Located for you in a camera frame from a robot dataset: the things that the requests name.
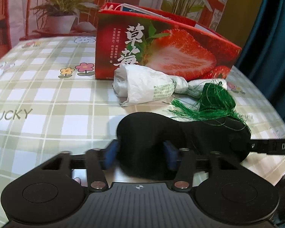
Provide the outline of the black eye mask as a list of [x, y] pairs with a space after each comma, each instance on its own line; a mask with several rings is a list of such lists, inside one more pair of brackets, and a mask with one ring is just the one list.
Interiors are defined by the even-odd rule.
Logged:
[[119, 149], [116, 155], [122, 169], [131, 176], [170, 180], [176, 174], [178, 151], [197, 155], [218, 151], [242, 162], [249, 154], [251, 132], [232, 117], [204, 121], [177, 121], [151, 112], [125, 116], [118, 124]]

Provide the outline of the green tassel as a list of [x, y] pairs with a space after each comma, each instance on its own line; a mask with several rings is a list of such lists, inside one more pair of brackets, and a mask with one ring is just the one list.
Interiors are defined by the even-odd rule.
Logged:
[[176, 118], [186, 118], [194, 121], [218, 121], [220, 118], [234, 118], [242, 124], [242, 128], [250, 131], [244, 117], [236, 111], [236, 101], [233, 96], [223, 87], [223, 81], [215, 83], [215, 79], [204, 84], [201, 96], [195, 104], [185, 105], [180, 99], [173, 99], [170, 110]]

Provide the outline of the white plastic bag bundle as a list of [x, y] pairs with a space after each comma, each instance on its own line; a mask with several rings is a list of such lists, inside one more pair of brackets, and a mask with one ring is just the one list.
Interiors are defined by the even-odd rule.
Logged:
[[113, 89], [123, 100], [122, 107], [169, 98], [173, 93], [200, 98], [207, 84], [227, 89], [224, 79], [198, 79], [186, 81], [183, 77], [167, 75], [136, 64], [121, 64], [114, 71]]

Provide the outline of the blue packaged item bag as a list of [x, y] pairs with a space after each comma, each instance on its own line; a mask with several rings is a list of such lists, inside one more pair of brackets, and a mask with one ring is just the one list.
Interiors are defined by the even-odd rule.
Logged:
[[130, 4], [119, 4], [117, 6], [114, 6], [113, 4], [111, 5], [105, 5], [103, 10], [110, 10], [110, 11], [122, 11], [122, 12], [133, 12], [133, 13], [140, 13], [140, 14], [146, 14], [146, 15], [150, 15], [150, 16], [154, 16], [154, 17], [161, 17], [164, 19], [170, 19], [168, 17], [164, 17], [160, 14], [151, 12], [149, 10], [134, 6], [134, 5], [130, 5]]

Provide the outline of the printed room backdrop cloth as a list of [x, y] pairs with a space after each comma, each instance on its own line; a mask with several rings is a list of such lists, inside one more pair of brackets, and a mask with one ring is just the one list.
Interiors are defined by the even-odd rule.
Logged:
[[19, 41], [93, 35], [108, 2], [159, 9], [216, 29], [227, 0], [0, 0], [0, 59]]

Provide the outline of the green plaid tablecloth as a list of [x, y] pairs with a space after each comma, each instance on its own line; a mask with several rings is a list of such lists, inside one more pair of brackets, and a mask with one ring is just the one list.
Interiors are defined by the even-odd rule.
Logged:
[[[95, 63], [95, 37], [56, 37], [19, 42], [0, 59], [0, 196], [14, 179], [61, 151], [83, 154], [106, 147], [120, 120], [133, 112], [168, 117], [173, 98], [194, 104], [187, 95], [173, 95], [122, 108], [112, 81], [79, 75], [80, 63]], [[227, 77], [236, 110], [253, 139], [285, 138], [285, 123], [263, 94], [236, 67]], [[251, 153], [243, 165], [272, 184], [285, 174], [285, 156]], [[0, 204], [0, 227], [7, 217]]]

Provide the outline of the blue curtain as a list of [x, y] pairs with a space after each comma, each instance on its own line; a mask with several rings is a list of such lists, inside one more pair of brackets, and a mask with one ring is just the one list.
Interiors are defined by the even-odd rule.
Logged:
[[285, 0], [262, 0], [236, 67], [285, 122]]

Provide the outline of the red strawberry cardboard box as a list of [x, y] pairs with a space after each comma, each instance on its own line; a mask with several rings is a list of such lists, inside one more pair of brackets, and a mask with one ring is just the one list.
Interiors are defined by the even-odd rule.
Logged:
[[98, 11], [95, 74], [113, 79], [121, 64], [138, 64], [167, 75], [195, 79], [225, 79], [241, 48], [194, 20], [152, 8], [170, 19], [146, 14]]

